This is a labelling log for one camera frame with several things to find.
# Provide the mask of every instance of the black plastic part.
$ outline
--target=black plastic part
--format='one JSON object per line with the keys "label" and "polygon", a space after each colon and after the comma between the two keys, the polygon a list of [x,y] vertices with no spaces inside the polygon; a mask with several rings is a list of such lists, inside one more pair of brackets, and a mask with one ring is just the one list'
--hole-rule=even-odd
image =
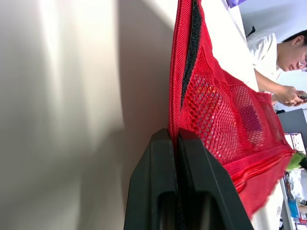
{"label": "black plastic part", "polygon": [[178,184],[187,229],[252,230],[228,172],[192,132],[179,131]]}
{"label": "black plastic part", "polygon": [[253,227],[228,172],[202,141],[180,130],[175,163],[172,141],[162,129],[131,176],[124,230],[178,229]]}
{"label": "black plastic part", "polygon": [[175,230],[177,178],[168,131],[153,134],[130,178],[124,230]]}

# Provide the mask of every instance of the hand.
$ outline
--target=hand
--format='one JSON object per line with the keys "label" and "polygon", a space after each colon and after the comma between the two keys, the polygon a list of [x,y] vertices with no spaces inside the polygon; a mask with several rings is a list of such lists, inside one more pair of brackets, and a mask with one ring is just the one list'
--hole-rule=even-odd
{"label": "hand", "polygon": [[298,91],[292,86],[281,85],[275,93],[275,98],[285,106],[301,105],[304,100],[300,99],[298,95],[304,93],[304,91]]}

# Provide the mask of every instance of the green object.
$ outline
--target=green object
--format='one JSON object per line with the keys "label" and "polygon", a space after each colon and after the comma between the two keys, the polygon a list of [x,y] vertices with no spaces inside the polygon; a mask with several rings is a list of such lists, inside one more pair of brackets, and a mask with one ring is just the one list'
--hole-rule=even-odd
{"label": "green object", "polygon": [[306,158],[306,155],[303,154],[300,151],[296,151],[295,154],[293,154],[290,163],[288,164],[287,171],[291,171],[293,169],[298,169],[301,167],[300,162],[302,159]]}

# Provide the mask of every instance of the white wall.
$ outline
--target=white wall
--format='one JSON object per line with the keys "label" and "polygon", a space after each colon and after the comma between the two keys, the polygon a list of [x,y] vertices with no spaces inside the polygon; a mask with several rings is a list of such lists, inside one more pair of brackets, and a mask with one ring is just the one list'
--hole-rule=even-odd
{"label": "white wall", "polygon": [[239,7],[246,34],[255,26],[256,32],[275,33],[281,42],[307,29],[305,0],[247,0]]}
{"label": "white wall", "polygon": [[171,2],[0,1],[0,229],[122,229],[167,126]]}

